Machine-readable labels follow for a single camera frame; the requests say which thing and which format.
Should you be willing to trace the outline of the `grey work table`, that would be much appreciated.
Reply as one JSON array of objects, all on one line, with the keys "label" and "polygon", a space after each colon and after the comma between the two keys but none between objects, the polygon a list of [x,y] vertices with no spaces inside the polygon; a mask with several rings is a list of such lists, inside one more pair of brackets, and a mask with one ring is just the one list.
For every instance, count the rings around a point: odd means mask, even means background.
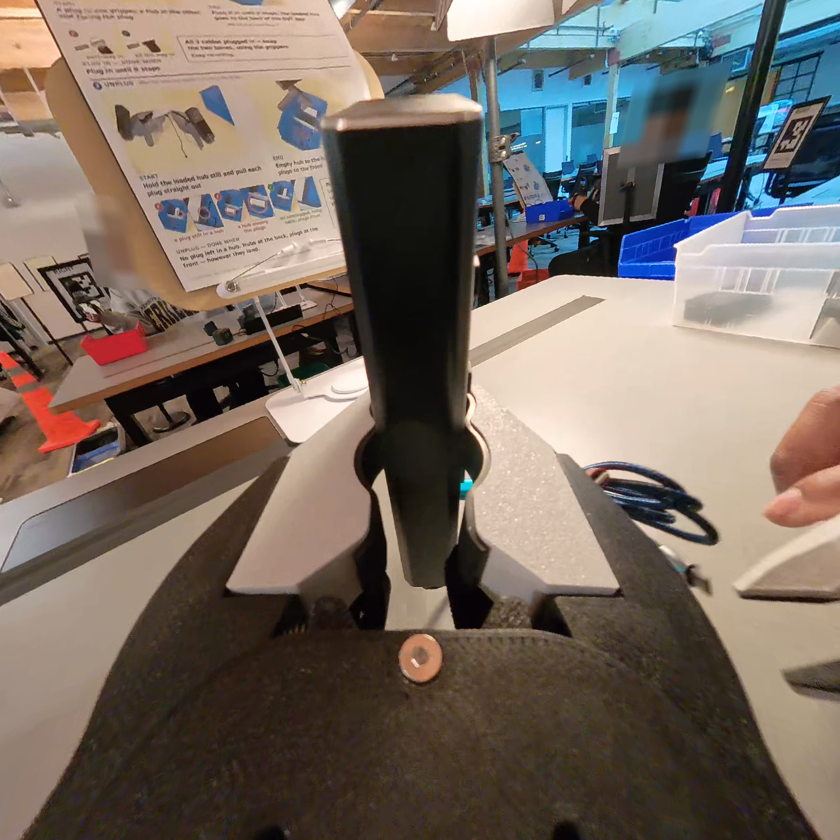
[{"label": "grey work table", "polygon": [[[304,287],[314,300],[313,309],[301,317],[273,327],[280,348],[292,353],[319,342],[335,339],[333,321],[354,309],[345,289],[322,284]],[[217,345],[205,334],[203,325],[213,320],[219,327],[238,326],[235,313],[193,316],[166,332],[148,339],[149,349],[128,359],[99,366],[88,356],[80,357],[70,368],[49,407],[56,412],[76,411],[105,403],[135,447],[151,442],[137,422],[136,414],[159,404],[209,386],[220,386],[227,378],[246,369],[277,361],[270,350],[270,337],[263,329],[253,334],[235,335],[231,343]]]}]

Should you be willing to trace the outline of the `instruction poster board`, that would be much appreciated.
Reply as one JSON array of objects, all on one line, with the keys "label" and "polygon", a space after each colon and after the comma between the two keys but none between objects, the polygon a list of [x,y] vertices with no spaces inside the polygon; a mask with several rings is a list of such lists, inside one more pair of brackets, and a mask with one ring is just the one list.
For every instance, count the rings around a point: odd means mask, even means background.
[{"label": "instruction poster board", "polygon": [[543,174],[524,152],[509,154],[503,165],[524,208],[554,200]]}]

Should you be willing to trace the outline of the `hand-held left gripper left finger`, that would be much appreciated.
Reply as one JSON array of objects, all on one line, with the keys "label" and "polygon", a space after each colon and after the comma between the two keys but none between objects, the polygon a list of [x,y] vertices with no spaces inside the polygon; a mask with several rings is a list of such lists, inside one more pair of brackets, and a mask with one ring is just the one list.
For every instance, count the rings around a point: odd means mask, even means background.
[{"label": "hand-held left gripper left finger", "polygon": [[308,608],[331,597],[357,627],[385,627],[387,544],[371,481],[360,475],[373,427],[370,405],[352,403],[293,449],[227,580],[230,592],[294,595]]}]

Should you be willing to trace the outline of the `document stand with instruction sheet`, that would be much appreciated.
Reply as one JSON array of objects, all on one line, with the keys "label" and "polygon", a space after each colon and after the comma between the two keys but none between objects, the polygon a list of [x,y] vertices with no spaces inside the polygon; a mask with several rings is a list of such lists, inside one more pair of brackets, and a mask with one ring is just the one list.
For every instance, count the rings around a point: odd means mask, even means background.
[{"label": "document stand with instruction sheet", "polygon": [[102,285],[200,311],[344,273],[321,123],[384,92],[330,2],[36,6]]}]

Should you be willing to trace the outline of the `grey metal pole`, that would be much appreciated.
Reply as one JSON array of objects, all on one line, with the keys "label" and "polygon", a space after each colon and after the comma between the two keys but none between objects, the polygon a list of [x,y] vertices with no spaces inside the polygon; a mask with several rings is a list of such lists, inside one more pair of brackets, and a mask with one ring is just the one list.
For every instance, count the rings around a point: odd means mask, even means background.
[{"label": "grey metal pole", "polygon": [[482,77],[486,90],[486,117],[489,126],[487,154],[490,167],[490,191],[493,207],[493,233],[495,238],[494,287],[496,299],[509,294],[508,277],[508,218],[505,209],[503,161],[508,141],[502,136],[497,86],[497,37],[488,37],[483,50]]}]

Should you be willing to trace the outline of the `black office chair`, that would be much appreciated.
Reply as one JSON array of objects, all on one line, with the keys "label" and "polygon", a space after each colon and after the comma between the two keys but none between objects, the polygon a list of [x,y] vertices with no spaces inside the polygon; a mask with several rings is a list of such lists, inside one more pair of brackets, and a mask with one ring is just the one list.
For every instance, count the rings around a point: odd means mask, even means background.
[{"label": "black office chair", "polygon": [[579,248],[551,259],[549,277],[617,277],[622,242],[618,226],[582,229]]}]

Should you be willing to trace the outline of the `black long USB hub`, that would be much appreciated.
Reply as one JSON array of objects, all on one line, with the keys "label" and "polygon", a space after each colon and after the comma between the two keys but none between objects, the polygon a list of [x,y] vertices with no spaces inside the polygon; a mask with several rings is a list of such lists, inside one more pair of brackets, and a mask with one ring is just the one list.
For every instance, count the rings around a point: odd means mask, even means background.
[{"label": "black long USB hub", "polygon": [[322,145],[373,436],[404,574],[437,589],[459,528],[459,489],[483,454],[468,426],[482,108],[457,94],[359,101],[322,121]]}]

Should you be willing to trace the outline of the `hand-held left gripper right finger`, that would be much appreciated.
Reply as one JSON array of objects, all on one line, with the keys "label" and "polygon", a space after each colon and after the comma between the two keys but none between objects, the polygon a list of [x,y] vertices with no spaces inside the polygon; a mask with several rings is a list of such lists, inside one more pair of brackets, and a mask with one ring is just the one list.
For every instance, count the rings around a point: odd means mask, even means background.
[{"label": "hand-held left gripper right finger", "polygon": [[554,449],[479,385],[469,393],[467,429],[482,462],[445,567],[455,627],[481,628],[504,602],[534,618],[557,596],[618,595]]}]

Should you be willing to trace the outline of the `wooden table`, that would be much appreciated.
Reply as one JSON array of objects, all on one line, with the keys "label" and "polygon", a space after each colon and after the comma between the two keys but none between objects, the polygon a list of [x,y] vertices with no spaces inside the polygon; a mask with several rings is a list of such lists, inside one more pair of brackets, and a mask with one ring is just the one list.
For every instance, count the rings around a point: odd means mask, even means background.
[{"label": "wooden table", "polygon": [[[574,226],[586,219],[581,214],[556,220],[554,222],[543,222],[529,224],[522,220],[515,220],[505,226],[506,247],[512,247],[518,242],[539,238],[550,234],[555,230]],[[483,227],[476,231],[474,253],[476,256],[492,254],[496,250],[496,235],[493,225]]]}]

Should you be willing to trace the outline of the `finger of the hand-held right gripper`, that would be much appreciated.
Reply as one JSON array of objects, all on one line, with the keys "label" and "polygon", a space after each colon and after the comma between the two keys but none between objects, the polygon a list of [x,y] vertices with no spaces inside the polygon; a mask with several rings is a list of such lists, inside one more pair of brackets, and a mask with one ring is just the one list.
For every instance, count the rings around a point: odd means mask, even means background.
[{"label": "finger of the hand-held right gripper", "polygon": [[839,660],[788,668],[783,678],[793,691],[804,697],[839,703]]},{"label": "finger of the hand-held right gripper", "polygon": [[746,600],[838,601],[839,521],[827,520],[797,535],[732,586]]}]

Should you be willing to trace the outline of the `grey board stand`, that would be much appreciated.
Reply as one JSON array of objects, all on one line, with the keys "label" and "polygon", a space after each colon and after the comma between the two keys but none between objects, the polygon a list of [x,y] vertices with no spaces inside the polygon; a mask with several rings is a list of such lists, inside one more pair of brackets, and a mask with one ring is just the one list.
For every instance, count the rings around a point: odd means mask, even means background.
[{"label": "grey board stand", "polygon": [[597,217],[601,228],[652,221],[658,213],[665,164],[623,164],[620,152],[620,146],[603,151]]}]

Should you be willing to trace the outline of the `black framed tag board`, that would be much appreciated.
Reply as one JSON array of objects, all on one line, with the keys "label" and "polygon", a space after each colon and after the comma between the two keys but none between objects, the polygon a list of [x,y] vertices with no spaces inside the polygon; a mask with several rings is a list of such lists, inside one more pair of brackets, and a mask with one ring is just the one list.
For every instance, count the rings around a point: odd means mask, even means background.
[{"label": "black framed tag board", "polygon": [[830,96],[825,96],[793,106],[762,163],[761,172],[783,172],[791,168],[830,99]]},{"label": "black framed tag board", "polygon": [[89,255],[37,268],[40,278],[60,300],[76,323],[95,322],[107,292],[99,286]]}]

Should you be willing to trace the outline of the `person's right hand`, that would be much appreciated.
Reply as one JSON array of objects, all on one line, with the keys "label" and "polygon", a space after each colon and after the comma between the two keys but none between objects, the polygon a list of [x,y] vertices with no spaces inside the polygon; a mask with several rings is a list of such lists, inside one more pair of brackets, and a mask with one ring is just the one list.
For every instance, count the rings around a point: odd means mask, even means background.
[{"label": "person's right hand", "polygon": [[798,529],[839,513],[839,387],[820,391],[785,432],[770,460],[775,498],[763,515]]}]

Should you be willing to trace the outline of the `black pole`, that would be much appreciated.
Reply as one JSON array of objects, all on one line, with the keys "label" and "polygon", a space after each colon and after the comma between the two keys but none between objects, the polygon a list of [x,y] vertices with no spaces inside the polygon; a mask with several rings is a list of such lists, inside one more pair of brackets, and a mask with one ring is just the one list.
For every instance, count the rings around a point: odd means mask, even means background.
[{"label": "black pole", "polygon": [[749,73],[745,82],[738,117],[731,138],[728,162],[718,195],[717,212],[719,214],[733,211],[739,197],[740,186],[749,157],[752,131],[761,107],[763,89],[771,68],[786,6],[786,1],[765,1],[763,3]]}]

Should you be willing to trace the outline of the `clear plastic bin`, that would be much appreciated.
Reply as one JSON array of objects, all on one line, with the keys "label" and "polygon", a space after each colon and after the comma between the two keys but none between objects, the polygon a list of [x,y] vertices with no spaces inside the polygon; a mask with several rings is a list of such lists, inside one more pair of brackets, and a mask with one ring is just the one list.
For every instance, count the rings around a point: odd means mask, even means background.
[{"label": "clear plastic bin", "polygon": [[[676,246],[675,326],[839,348],[839,205],[743,212]],[[683,319],[687,299],[710,291],[769,293],[770,308],[717,328]]]}]

